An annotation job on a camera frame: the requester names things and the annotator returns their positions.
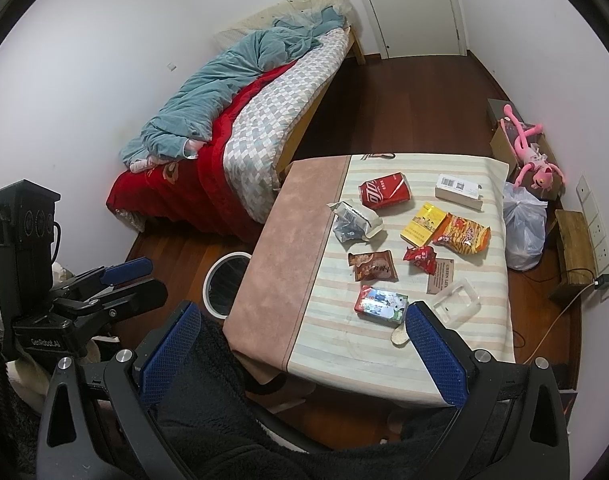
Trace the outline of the checkered quilt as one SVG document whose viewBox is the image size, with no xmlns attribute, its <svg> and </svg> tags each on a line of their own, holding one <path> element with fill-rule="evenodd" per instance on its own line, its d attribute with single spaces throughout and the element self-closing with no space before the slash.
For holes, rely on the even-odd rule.
<svg viewBox="0 0 609 480">
<path fill-rule="evenodd" d="M 335 76 L 349 49 L 349 32 L 335 28 L 318 46 L 264 87 L 236 117 L 225 145 L 225 178 L 249 217 L 263 223 L 277 196 L 277 164 L 296 123 Z"/>
</svg>

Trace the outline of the orange snack bag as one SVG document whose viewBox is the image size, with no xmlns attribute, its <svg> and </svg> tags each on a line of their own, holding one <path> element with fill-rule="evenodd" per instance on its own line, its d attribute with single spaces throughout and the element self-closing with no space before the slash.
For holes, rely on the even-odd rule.
<svg viewBox="0 0 609 480">
<path fill-rule="evenodd" d="M 484 252 L 490 243 L 491 229 L 464 217 L 447 214 L 432 243 L 444 246 L 460 255 L 475 255 Z"/>
</svg>

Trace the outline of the clear plastic tray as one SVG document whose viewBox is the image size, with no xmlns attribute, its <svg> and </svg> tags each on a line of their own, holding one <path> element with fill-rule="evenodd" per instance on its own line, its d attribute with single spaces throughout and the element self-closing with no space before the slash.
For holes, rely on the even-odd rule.
<svg viewBox="0 0 609 480">
<path fill-rule="evenodd" d="M 481 298 L 466 278 L 449 284 L 429 301 L 429 308 L 450 330 L 470 321 L 481 310 Z"/>
</svg>

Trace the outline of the white door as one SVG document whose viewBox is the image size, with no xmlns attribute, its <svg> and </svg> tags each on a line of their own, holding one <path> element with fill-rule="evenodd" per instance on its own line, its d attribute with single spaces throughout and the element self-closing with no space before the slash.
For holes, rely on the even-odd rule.
<svg viewBox="0 0 609 480">
<path fill-rule="evenodd" d="M 387 58 L 463 55 L 458 0 L 368 0 Z"/>
</svg>

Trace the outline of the colourful milk carton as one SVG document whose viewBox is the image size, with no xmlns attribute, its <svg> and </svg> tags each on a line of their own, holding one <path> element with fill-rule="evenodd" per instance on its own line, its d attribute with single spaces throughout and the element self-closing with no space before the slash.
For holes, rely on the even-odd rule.
<svg viewBox="0 0 609 480">
<path fill-rule="evenodd" d="M 388 292 L 369 285 L 362 285 L 357 297 L 354 311 L 365 318 L 398 326 L 403 321 L 408 296 L 398 292 Z"/>
</svg>

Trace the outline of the white barcode box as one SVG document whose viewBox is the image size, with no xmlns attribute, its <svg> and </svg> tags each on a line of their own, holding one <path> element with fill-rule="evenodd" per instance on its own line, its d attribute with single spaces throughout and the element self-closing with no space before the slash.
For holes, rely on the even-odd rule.
<svg viewBox="0 0 609 480">
<path fill-rule="evenodd" d="M 482 188 L 478 183 L 440 174 L 434 187 L 434 195 L 439 200 L 481 211 L 483 207 Z"/>
</svg>

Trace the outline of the brown snack wrapper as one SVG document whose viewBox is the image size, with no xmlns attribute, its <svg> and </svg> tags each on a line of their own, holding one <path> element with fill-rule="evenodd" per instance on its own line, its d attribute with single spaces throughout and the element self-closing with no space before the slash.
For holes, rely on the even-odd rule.
<svg viewBox="0 0 609 480">
<path fill-rule="evenodd" d="M 352 266 L 357 282 L 397 281 L 397 269 L 390 250 L 349 254 L 347 264 Z"/>
</svg>

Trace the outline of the red blanket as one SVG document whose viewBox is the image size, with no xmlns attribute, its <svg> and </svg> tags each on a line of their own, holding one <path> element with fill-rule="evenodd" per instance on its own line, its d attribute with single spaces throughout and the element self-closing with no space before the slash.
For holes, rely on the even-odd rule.
<svg viewBox="0 0 609 480">
<path fill-rule="evenodd" d="M 129 170 L 120 174 L 106 200 L 109 211 L 187 222 L 201 233 L 234 235 L 243 242 L 254 240 L 261 224 L 251 219 L 226 181 L 225 146 L 242 109 L 291 67 L 274 68 L 240 90 L 213 122 L 212 141 L 201 148 L 197 158 L 168 162 L 139 174 Z"/>
</svg>

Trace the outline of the red cola can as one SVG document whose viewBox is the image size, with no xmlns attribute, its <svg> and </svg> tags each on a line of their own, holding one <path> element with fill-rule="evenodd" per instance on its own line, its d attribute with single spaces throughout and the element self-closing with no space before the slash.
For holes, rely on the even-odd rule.
<svg viewBox="0 0 609 480">
<path fill-rule="evenodd" d="M 411 199 L 411 188 L 402 172 L 388 174 L 363 182 L 359 186 L 359 198 L 370 209 L 379 210 Z"/>
</svg>

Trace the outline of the silver wrapper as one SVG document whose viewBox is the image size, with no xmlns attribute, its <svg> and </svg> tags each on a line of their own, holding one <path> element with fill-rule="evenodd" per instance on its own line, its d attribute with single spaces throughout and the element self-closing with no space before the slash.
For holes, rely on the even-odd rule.
<svg viewBox="0 0 609 480">
<path fill-rule="evenodd" d="M 341 244 L 357 240 L 369 242 L 383 230 L 382 218 L 374 210 L 354 200 L 339 200 L 328 203 L 327 207 L 335 216 L 333 234 Z"/>
</svg>

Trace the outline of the striped table cloth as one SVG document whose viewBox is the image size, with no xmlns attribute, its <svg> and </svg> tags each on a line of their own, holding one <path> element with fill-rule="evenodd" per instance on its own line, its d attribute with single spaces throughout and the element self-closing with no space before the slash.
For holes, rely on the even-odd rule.
<svg viewBox="0 0 609 480">
<path fill-rule="evenodd" d="M 435 304 L 471 348 L 513 361 L 505 162 L 397 154 L 295 162 L 224 323 L 260 380 L 280 372 L 401 403 L 442 399 L 393 330 Z"/>
</svg>

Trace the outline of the teal blanket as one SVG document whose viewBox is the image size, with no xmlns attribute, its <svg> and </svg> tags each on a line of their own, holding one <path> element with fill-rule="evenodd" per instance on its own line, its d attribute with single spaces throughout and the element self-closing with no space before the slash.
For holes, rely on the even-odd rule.
<svg viewBox="0 0 609 480">
<path fill-rule="evenodd" d="M 197 70 L 120 152 L 132 172 L 180 159 L 195 159 L 213 137 L 213 122 L 234 97 L 260 76 L 302 58 L 317 38 L 345 25 L 331 6 L 302 23 L 279 18 L 255 30 Z"/>
</svg>

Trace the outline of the small red wrapper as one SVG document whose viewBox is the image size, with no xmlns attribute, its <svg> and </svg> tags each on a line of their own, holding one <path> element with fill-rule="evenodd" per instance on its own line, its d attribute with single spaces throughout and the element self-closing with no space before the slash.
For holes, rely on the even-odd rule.
<svg viewBox="0 0 609 480">
<path fill-rule="evenodd" d="M 404 261 L 411 263 L 426 274 L 434 275 L 437 272 L 437 254 L 429 246 L 408 247 L 403 257 Z"/>
</svg>

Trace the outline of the yellow cigarette pack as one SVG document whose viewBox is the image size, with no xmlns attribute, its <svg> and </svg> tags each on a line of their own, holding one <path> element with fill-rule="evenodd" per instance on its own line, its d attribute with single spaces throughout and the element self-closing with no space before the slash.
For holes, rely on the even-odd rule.
<svg viewBox="0 0 609 480">
<path fill-rule="evenodd" d="M 434 204 L 424 203 L 402 230 L 401 237 L 408 244 L 423 247 L 430 243 L 446 216 L 447 213 Z"/>
</svg>

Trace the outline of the cardboard box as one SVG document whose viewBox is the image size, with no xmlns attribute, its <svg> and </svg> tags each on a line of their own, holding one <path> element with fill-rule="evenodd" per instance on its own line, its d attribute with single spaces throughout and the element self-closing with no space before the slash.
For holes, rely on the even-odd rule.
<svg viewBox="0 0 609 480">
<path fill-rule="evenodd" d="M 523 122 L 508 101 L 490 103 L 497 113 L 491 151 L 496 159 L 509 165 L 508 181 L 539 200 L 557 200 L 567 180 L 547 143 L 543 126 Z"/>
</svg>

